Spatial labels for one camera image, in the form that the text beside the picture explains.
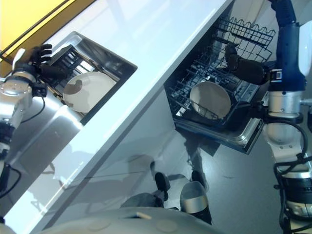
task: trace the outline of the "dish drying rack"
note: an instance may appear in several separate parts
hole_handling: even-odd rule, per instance
[[[96,62],[84,57],[73,46],[64,48],[64,51],[60,51],[61,55],[51,61],[50,65],[66,71],[67,77],[65,79],[43,78],[44,82],[48,83],[48,88],[52,91],[53,95],[56,96],[63,104],[65,104],[62,95],[64,88],[66,84],[77,75],[87,72],[102,72],[109,75],[116,82],[119,81],[119,78],[116,78],[113,74],[104,71],[104,69]]]
[[[203,117],[209,113],[211,119],[205,118],[205,122],[216,127],[224,127],[237,109],[250,105],[250,101],[259,88],[258,85],[240,80],[227,70],[225,47],[228,43],[234,43],[237,45],[237,54],[243,58],[265,63],[272,54],[267,47],[275,31],[268,31],[265,27],[260,28],[258,25],[245,23],[242,19],[236,18],[220,18],[214,27],[212,45],[206,46],[186,69],[184,75],[176,79],[175,84],[167,87],[166,90],[170,108],[175,117],[183,118],[187,112]],[[190,100],[191,89],[204,81],[215,82],[228,92],[231,109],[225,117],[219,118],[217,114],[198,103],[193,105],[193,101]]]

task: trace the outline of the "open dishwasher door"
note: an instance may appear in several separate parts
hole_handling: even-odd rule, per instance
[[[268,86],[250,84],[231,74],[227,70],[225,47],[234,43],[243,58],[265,63],[272,54],[267,47],[274,35],[274,30],[220,17],[165,83],[176,128],[248,154],[263,126],[262,120],[251,118],[250,106],[257,101],[266,104]],[[190,97],[192,89],[201,82],[216,83],[228,93],[231,108],[226,116],[219,117]],[[205,103],[218,102],[217,98]]]

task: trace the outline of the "sink basin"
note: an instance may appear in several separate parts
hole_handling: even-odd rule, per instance
[[[52,160],[137,69],[135,65],[77,32],[70,33],[53,48],[50,65],[65,69],[68,76],[64,80],[44,79],[49,85],[44,111],[21,124],[14,133],[7,162],[22,172],[22,178],[14,190],[0,200],[1,215],[10,210],[45,168],[54,167],[51,165]],[[90,112],[78,113],[64,105],[62,90],[71,78],[88,71],[103,72],[116,84]],[[41,107],[42,100],[33,98],[33,104],[24,118],[34,115]],[[15,180],[12,174],[9,186]]]

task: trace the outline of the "white bowl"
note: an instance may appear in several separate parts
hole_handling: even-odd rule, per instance
[[[63,98],[75,111],[89,112],[116,84],[101,72],[87,72],[72,78],[64,88]]]
[[[213,82],[202,82],[194,86],[190,99],[195,111],[209,119],[224,118],[231,109],[229,94],[222,86]]]

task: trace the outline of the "floor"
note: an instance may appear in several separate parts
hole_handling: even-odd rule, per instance
[[[170,180],[165,208],[180,208],[180,192],[194,168],[205,174],[216,228],[226,234],[282,233],[273,159],[262,136],[249,155],[186,132],[172,130],[169,138],[156,158],[133,156],[99,170],[56,224],[117,209],[132,195],[154,192],[155,172],[165,173]],[[122,167],[128,172],[114,174]]]

